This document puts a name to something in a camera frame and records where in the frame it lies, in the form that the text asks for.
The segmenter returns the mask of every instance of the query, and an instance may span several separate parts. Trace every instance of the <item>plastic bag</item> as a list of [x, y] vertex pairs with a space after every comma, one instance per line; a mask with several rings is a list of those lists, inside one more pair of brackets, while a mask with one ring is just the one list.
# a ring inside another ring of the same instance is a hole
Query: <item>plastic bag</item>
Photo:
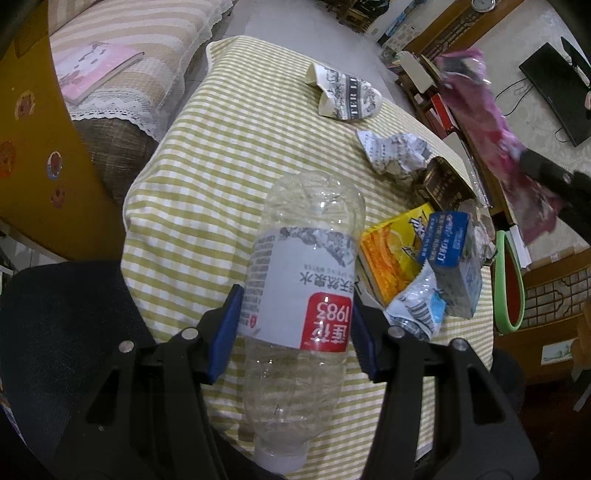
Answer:
[[435, 273], [426, 261], [421, 273], [394, 297], [384, 315], [390, 325], [402, 327], [419, 340], [430, 341], [441, 329], [445, 307], [437, 291]]
[[526, 244], [556, 226], [562, 200], [519, 171], [525, 146], [511, 132], [495, 103], [480, 50], [441, 55], [440, 93], [476, 145], [482, 160], [499, 179], [511, 202]]

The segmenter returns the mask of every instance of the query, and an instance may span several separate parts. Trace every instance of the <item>plastic wrapper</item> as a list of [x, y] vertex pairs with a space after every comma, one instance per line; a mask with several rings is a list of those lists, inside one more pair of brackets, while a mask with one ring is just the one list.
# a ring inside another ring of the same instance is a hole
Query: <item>plastic wrapper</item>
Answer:
[[525, 146], [511, 132], [486, 79], [482, 52], [476, 48], [437, 58], [440, 93], [470, 135], [482, 160], [499, 179], [515, 220], [530, 243], [556, 225], [559, 197], [519, 171]]
[[475, 200], [465, 200], [457, 208], [466, 212], [474, 224], [474, 244], [480, 266], [490, 265], [496, 255], [496, 232], [487, 208], [479, 207]]
[[446, 303], [437, 291], [435, 273], [425, 262], [421, 273], [384, 310], [388, 323], [400, 326], [419, 340], [439, 333]]
[[427, 168], [431, 149], [427, 141], [416, 135], [403, 133], [382, 138], [368, 130], [356, 133], [369, 163], [380, 175], [389, 173], [410, 185]]

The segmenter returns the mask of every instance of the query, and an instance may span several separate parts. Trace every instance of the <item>bottle cap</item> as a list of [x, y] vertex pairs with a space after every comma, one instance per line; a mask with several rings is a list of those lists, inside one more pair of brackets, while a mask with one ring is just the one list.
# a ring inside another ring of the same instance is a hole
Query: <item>bottle cap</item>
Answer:
[[272, 473], [293, 473], [297, 472], [306, 463], [308, 457], [308, 443], [301, 445], [301, 448], [289, 453], [270, 452], [263, 441], [255, 436], [255, 462], [258, 466]]

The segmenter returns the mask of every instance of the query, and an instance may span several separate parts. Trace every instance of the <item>sofa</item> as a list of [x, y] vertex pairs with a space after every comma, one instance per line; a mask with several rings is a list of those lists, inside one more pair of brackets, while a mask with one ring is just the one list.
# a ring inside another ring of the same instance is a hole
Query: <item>sofa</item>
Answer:
[[49, 0], [54, 62], [94, 41], [144, 52], [80, 104], [66, 103], [118, 205], [173, 120], [191, 60], [231, 7], [232, 0]]

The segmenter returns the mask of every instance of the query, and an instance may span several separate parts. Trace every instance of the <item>crumpled wrapper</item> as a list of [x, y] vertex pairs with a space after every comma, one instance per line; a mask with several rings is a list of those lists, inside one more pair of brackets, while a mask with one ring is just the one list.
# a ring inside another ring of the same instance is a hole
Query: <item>crumpled wrapper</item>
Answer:
[[403, 133], [381, 138], [369, 130], [356, 133], [369, 163], [380, 175], [389, 173], [410, 185], [427, 168], [431, 149], [427, 141], [416, 135]]
[[474, 224], [474, 242], [480, 265], [491, 265], [496, 255], [496, 232], [492, 218], [485, 207], [476, 200], [465, 200], [457, 207], [458, 212], [466, 212]]

